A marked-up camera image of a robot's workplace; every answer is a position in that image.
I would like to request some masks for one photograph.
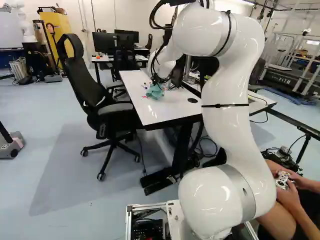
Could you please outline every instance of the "white game controller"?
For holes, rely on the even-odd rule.
[[[291,174],[287,171],[278,172],[278,177],[275,179],[275,185],[283,190],[287,190],[289,186],[287,185],[287,181]]]

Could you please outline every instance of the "window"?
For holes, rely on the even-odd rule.
[[[318,46],[320,43],[320,41],[314,41],[314,40],[307,40],[306,44],[311,44],[311,45],[315,45]]]

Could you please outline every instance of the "chair headrest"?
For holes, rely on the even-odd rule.
[[[68,56],[65,56],[67,55],[66,47],[65,47],[65,40],[67,39],[70,41],[72,45],[74,58],[75,59],[82,58],[84,55],[84,46],[82,45],[80,38],[74,33],[63,34],[61,36],[61,38],[56,44],[58,55],[60,56],[60,54],[62,54],[64,59],[68,58]]]

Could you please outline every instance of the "floor mat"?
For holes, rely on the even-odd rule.
[[[80,151],[84,145],[98,142],[95,132],[88,125],[79,123],[62,127],[33,197],[30,216],[72,207],[140,186],[142,164],[135,163],[134,156],[120,148],[113,151],[104,182],[96,179],[109,147],[91,150],[87,157],[82,157]],[[140,152],[137,140],[127,145]],[[161,169],[163,161],[159,158],[162,156],[149,150],[143,139],[142,146],[147,169]]]

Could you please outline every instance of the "office chair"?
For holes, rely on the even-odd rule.
[[[65,40],[67,39],[73,47],[73,57],[68,57],[67,55],[65,48]],[[92,78],[83,59],[83,45],[76,34],[63,34],[57,43],[57,51],[74,94],[81,108],[87,114],[87,122],[96,131],[96,138],[108,138],[108,140],[96,145],[85,146],[81,151],[81,155],[86,157],[88,156],[88,150],[110,146],[103,166],[96,178],[99,181],[105,179],[106,167],[116,147],[134,155],[134,161],[138,163],[140,154],[120,141],[133,140],[137,134],[136,129],[139,129],[142,124],[130,101],[116,102],[109,93],[110,89],[119,87],[119,85],[104,88]]]
[[[265,64],[266,60],[259,58],[251,72],[248,89],[254,93],[257,93],[258,90],[264,89],[262,85],[259,85],[259,78],[265,69]]]
[[[121,81],[119,71],[132,71],[139,70],[135,52],[132,49],[116,49],[113,55],[113,67],[111,68],[112,80]],[[126,89],[114,89],[116,94],[113,98],[116,100],[118,97],[127,93]]]
[[[148,42],[147,44],[145,45],[145,48],[150,50],[152,48],[152,40],[153,40],[153,36],[151,33],[149,33],[148,35]]]

